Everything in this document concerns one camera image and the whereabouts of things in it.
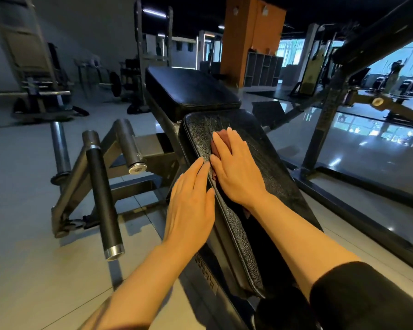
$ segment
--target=orange pillar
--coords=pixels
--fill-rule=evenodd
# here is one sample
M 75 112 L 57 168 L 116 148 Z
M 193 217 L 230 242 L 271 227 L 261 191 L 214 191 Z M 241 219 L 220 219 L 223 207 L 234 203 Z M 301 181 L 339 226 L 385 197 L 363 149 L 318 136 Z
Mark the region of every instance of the orange pillar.
M 250 48 L 274 55 L 280 43 L 286 10 L 261 0 L 226 0 L 220 72 L 241 88 Z

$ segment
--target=glossy floor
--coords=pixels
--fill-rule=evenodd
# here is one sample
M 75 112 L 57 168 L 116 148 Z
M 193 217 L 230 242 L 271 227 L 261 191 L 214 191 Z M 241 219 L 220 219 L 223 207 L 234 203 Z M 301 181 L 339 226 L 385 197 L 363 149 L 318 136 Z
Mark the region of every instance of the glossy floor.
M 250 110 L 258 96 L 240 93 Z M 126 104 L 89 94 L 76 105 L 91 115 L 65 123 L 71 161 L 82 146 L 81 133 L 100 136 L 117 118 L 128 118 L 137 135 L 160 132 L 151 114 L 128 116 Z M 57 240 L 50 231 L 50 208 L 59 190 L 48 124 L 11 126 L 11 101 L 0 100 L 0 330 L 76 329 L 110 295 L 112 283 L 126 278 L 160 243 L 165 225 L 159 211 L 128 210 L 153 202 L 143 194 L 117 203 L 126 254 L 118 263 L 104 260 L 98 228 Z M 276 149 L 283 144 L 273 143 Z M 325 232 L 360 255 L 413 296 L 413 269 L 305 195 Z M 92 194 L 74 212 L 80 218 L 93 207 Z M 229 317 L 191 262 L 174 284 L 152 329 L 231 329 Z

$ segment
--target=black bench pad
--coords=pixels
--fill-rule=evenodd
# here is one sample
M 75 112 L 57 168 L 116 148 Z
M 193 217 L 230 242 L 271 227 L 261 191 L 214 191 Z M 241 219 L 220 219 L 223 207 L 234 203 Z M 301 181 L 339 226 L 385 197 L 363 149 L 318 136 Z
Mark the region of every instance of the black bench pad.
M 238 109 L 241 104 L 211 75 L 194 69 L 148 67 L 145 86 L 172 122 L 190 112 Z
M 197 156 L 206 160 L 211 155 L 212 132 L 227 127 L 236 130 L 248 143 L 269 193 L 276 195 L 285 205 L 321 230 L 296 183 L 252 114 L 245 110 L 226 110 L 191 113 L 183 119 L 183 132 Z M 211 174 L 209 183 L 215 188 L 216 205 L 220 206 L 225 226 L 252 288 L 248 295 L 269 297 L 280 294 L 283 288 L 294 283 L 294 279 L 274 243 L 254 217 L 245 218 L 242 207 L 226 197 L 219 183 L 212 180 Z

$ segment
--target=padded seat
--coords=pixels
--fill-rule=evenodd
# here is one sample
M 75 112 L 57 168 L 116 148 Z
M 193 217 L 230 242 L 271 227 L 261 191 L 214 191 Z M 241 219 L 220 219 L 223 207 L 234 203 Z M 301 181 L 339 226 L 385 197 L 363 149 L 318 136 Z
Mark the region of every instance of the padded seat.
M 172 122 L 191 112 L 238 109 L 241 104 L 211 75 L 194 69 L 150 66 L 145 86 Z
M 185 116 L 179 138 L 192 163 L 208 159 L 213 131 L 232 127 L 248 143 L 266 189 L 315 227 L 321 226 L 256 118 L 245 110 L 196 112 Z M 216 222 L 210 241 L 234 295 L 274 297 L 295 281 L 286 262 L 258 221 L 245 217 L 209 175 L 216 191 Z

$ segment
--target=hand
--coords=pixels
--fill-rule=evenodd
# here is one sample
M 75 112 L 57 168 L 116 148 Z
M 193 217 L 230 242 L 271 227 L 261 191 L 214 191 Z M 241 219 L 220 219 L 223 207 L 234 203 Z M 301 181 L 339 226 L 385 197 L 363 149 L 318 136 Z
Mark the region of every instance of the hand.
M 205 244 L 215 220 L 215 193 L 207 192 L 209 162 L 203 158 L 182 174 L 171 191 L 164 243 L 177 245 L 191 259 Z
M 231 127 L 228 127 L 226 132 L 231 151 L 221 137 L 213 132 L 213 141 L 220 159 L 211 155 L 209 161 L 216 172 L 221 188 L 229 199 L 251 211 L 255 200 L 266 193 L 265 182 L 246 141 L 243 141 Z

